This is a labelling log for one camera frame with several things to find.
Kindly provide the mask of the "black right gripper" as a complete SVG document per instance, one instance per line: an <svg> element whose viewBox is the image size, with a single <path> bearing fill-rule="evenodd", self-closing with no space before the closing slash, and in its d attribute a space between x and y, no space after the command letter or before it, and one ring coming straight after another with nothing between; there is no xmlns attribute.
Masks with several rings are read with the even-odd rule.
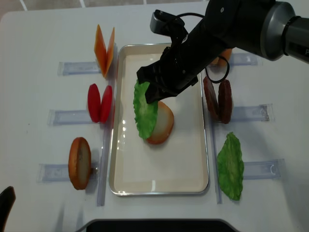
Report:
<svg viewBox="0 0 309 232"><path fill-rule="evenodd" d="M145 92L146 102L151 104L175 97L190 85L194 77L213 62L224 50L222 26L199 23L185 42L172 48L162 61L140 67L138 83L149 82ZM162 88L156 86L162 82Z"/></svg>

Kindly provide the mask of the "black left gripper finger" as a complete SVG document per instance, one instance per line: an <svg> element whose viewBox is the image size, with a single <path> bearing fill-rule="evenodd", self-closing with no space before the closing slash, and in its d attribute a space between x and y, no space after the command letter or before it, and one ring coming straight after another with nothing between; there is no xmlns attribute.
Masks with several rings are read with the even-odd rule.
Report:
<svg viewBox="0 0 309 232"><path fill-rule="evenodd" d="M4 230L9 216L9 213L16 200L14 188L12 186L7 187L0 194L0 229Z"/></svg>

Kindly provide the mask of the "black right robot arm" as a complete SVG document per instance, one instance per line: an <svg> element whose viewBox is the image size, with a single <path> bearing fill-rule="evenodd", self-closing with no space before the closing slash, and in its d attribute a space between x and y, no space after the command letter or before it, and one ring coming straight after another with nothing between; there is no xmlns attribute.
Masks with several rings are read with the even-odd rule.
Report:
<svg viewBox="0 0 309 232"><path fill-rule="evenodd" d="M197 75L229 48L274 61L292 56L309 60L309 21L291 4L275 0L211 0L201 21L187 32L180 15L156 10L151 31L169 36L159 61L137 71L149 86L148 103L175 97L197 82Z"/></svg>

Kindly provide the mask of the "bread slice behind arm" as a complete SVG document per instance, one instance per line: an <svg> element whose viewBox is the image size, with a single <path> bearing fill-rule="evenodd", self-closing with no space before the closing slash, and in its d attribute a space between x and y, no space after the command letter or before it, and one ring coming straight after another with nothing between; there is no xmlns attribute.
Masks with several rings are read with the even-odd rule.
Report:
<svg viewBox="0 0 309 232"><path fill-rule="evenodd" d="M226 49L223 51L216 59L211 62L211 65L217 65L219 67L225 67L227 65L227 61L229 61L232 54L232 49Z"/></svg>

